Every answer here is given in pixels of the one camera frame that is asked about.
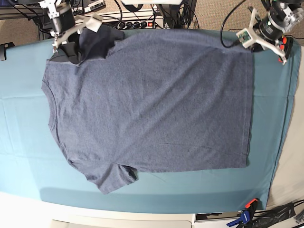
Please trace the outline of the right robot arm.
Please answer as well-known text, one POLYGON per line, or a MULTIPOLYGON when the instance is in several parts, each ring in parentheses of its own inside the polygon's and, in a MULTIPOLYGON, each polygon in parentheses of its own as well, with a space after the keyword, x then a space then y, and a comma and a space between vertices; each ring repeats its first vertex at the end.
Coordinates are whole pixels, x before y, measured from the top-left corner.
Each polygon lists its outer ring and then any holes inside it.
POLYGON ((79 64, 81 50, 79 37, 84 28, 97 32, 102 25, 103 17, 94 13, 91 16, 74 15, 69 0, 16 0, 17 4, 31 5, 38 3, 47 9, 47 15, 52 22, 51 36, 54 52, 62 52, 67 60, 79 64))

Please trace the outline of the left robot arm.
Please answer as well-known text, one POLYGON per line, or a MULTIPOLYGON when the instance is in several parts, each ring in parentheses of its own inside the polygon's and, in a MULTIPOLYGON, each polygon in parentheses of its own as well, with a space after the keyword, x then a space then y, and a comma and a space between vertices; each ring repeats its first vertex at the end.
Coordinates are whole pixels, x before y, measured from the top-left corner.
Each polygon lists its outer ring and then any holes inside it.
POLYGON ((264 18, 260 18, 256 8, 248 7, 251 19, 245 28, 243 47, 252 52, 270 49, 285 64, 293 45, 293 39, 286 38, 285 34, 304 19, 302 3, 302 0, 263 0, 267 11, 264 18))

